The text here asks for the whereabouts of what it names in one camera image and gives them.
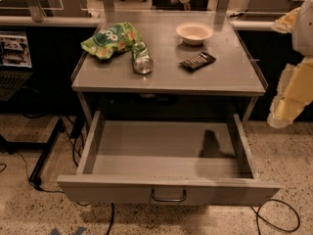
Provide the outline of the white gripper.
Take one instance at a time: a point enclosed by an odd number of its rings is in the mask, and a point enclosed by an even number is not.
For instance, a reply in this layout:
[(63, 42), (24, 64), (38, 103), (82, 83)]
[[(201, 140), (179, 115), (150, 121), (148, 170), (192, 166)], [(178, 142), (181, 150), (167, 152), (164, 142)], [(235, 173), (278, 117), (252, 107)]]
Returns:
[[(292, 48), (303, 56), (313, 56), (313, 0), (306, 0), (300, 8), (275, 20), (271, 29), (292, 31)], [(287, 127), (312, 102), (313, 58), (305, 57), (296, 66), (287, 64), (282, 71), (267, 123), (274, 128)]]

